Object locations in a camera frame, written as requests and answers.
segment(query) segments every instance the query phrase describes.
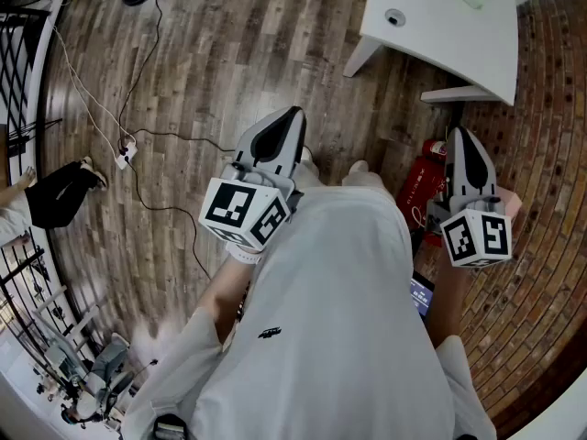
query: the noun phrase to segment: black pants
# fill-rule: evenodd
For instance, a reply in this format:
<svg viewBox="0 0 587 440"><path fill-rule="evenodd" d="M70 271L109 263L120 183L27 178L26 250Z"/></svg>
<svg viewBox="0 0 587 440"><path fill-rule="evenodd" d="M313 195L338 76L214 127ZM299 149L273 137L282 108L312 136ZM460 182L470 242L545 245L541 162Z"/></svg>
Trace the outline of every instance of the black pants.
<svg viewBox="0 0 587 440"><path fill-rule="evenodd" d="M65 165L25 189L34 226L58 228L73 220L85 193L98 181L94 174L81 166L79 161Z"/></svg>

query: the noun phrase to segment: table leg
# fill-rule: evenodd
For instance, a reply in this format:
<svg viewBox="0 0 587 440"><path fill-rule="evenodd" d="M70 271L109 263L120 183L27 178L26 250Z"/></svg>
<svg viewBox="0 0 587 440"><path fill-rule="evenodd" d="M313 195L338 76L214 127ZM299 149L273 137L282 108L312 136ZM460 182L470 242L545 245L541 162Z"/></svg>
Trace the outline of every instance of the table leg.
<svg viewBox="0 0 587 440"><path fill-rule="evenodd" d="M345 65L345 70L342 74L346 77L352 77L381 45L381 42L363 36L350 55L349 61L347 62L347 65Z"/></svg>
<svg viewBox="0 0 587 440"><path fill-rule="evenodd" d="M420 100L425 103L446 103L448 101L501 101L500 98L486 92L479 86L461 86L460 88L448 88L423 92Z"/></svg>

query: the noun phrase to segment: blue screen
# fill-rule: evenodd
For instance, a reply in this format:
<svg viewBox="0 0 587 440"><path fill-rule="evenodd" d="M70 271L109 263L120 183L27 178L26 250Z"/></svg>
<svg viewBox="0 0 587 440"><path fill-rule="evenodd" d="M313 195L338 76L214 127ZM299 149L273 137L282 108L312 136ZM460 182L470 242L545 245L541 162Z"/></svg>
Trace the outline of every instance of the blue screen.
<svg viewBox="0 0 587 440"><path fill-rule="evenodd" d="M417 280L412 279L411 292L415 308L422 316L426 316L430 302L432 302L432 291Z"/></svg>

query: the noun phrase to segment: red can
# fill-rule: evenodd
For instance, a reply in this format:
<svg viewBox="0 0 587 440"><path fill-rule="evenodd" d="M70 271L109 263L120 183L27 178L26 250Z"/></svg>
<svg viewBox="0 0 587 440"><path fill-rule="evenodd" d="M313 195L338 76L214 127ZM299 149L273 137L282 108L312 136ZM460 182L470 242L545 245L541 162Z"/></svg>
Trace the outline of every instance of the red can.
<svg viewBox="0 0 587 440"><path fill-rule="evenodd" d="M444 164L447 160L447 142L443 140L427 140L422 146L422 154L430 160Z"/></svg>

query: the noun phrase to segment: beige pants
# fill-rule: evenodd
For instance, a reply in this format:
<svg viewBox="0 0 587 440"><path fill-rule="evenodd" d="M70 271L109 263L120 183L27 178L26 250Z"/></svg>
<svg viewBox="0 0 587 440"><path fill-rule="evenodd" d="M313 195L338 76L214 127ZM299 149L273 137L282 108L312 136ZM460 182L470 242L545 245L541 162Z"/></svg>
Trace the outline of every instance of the beige pants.
<svg viewBox="0 0 587 440"><path fill-rule="evenodd" d="M295 187L303 190L307 187L324 186L318 179L318 167L311 161L302 161L293 172L292 179L295 181ZM389 197L392 197L385 189L383 181L379 174L374 172L353 172L342 180L343 186L361 186L372 189L383 190Z"/></svg>

